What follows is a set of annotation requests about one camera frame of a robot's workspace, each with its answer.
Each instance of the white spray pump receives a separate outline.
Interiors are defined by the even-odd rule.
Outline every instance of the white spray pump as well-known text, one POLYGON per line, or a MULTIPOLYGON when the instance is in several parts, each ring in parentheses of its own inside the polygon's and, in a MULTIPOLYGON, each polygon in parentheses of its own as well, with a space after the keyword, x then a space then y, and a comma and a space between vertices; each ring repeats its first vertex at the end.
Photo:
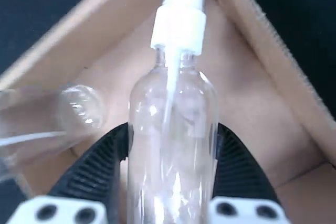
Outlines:
POLYGON ((204 0, 163 0, 158 8, 151 47, 171 46, 202 53, 206 16, 204 0))

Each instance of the screw hole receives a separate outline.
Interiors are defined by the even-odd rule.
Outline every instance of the screw hole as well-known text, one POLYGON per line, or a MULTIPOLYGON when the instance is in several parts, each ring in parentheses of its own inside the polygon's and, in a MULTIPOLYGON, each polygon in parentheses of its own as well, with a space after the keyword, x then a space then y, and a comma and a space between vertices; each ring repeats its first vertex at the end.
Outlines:
POLYGON ((50 220, 54 217, 57 211, 57 207, 55 205, 45 205, 39 209, 36 214, 36 218, 38 220, 50 220))
POLYGON ((217 205, 217 212, 221 215, 234 216, 237 215, 237 210, 229 203, 220 203, 217 205))
POLYGON ((271 207, 268 206, 260 206, 257 208, 257 214, 261 217, 265 217, 268 219, 276 219, 278 217, 277 212, 271 207))
POLYGON ((96 217, 96 212, 92 208, 83 208, 75 216, 76 224, 90 224, 96 217))

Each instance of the clear plastic bottle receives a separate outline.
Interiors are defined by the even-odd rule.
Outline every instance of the clear plastic bottle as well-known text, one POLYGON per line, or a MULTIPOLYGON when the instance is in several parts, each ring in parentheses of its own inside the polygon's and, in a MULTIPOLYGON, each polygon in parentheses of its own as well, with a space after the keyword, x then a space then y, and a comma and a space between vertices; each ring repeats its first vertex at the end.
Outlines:
POLYGON ((157 49, 154 69, 131 93, 128 224, 204 223, 212 195, 215 91, 196 56, 182 52, 167 135, 165 51, 157 49))

